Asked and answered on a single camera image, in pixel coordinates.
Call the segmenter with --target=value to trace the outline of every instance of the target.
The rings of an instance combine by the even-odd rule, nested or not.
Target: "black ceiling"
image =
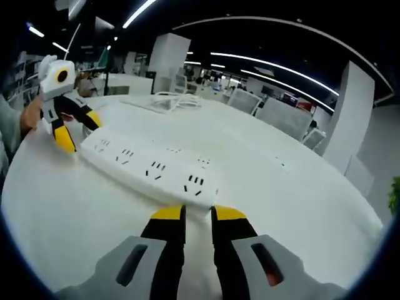
[[[253,67],[268,68],[263,64],[229,57],[212,57],[210,52],[237,54],[262,59],[306,74],[338,91],[341,75],[349,60],[354,61],[375,79],[375,99],[380,99],[391,90],[388,85],[362,62],[356,55],[338,43],[314,32],[292,25],[271,21],[230,20],[197,24],[173,31],[182,24],[202,19],[226,16],[262,16],[297,22],[323,31],[348,44],[361,53],[371,63],[376,63],[379,71],[398,93],[398,67],[394,49],[398,36],[394,13],[384,3],[348,4],[347,2],[324,2],[315,5],[309,1],[260,0],[158,0],[140,15],[127,29],[121,29],[127,18],[145,0],[91,1],[89,23],[99,16],[115,25],[119,36],[113,45],[117,53],[136,51],[151,54],[157,36],[174,33],[191,39],[192,61],[200,61],[203,66],[210,63],[223,64],[227,71],[240,74],[240,69],[258,73]],[[51,46],[56,41],[64,47],[76,28],[67,22],[66,11],[57,12],[53,7],[43,8],[46,17],[35,15],[31,21],[46,37],[39,39],[27,35],[26,48],[36,52],[62,51]],[[90,30],[82,31],[77,44],[106,44],[103,37],[94,37]],[[329,92],[325,89],[279,69],[273,70],[275,78],[292,85],[320,100],[325,100]]]

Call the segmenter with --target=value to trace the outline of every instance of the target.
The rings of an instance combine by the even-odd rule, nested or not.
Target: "white table surface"
[[[349,288],[361,275],[382,224],[358,190],[321,157],[216,101],[165,115],[120,103],[122,98],[128,96],[88,101],[102,106],[98,112],[105,126],[212,159],[222,174],[218,203],[245,213],[258,234],[298,255],[318,281]],[[81,126],[69,127],[75,141],[82,141]],[[22,255],[52,291],[91,277],[97,261],[128,236],[139,236],[160,207],[58,149],[41,126],[16,153],[1,204]],[[179,292],[217,294],[208,219],[188,217],[185,253]]]

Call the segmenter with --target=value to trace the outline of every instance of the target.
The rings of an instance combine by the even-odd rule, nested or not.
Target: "power strip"
[[[82,142],[79,153],[115,180],[162,203],[209,209],[216,202],[210,160],[177,147],[128,139],[101,127]]]

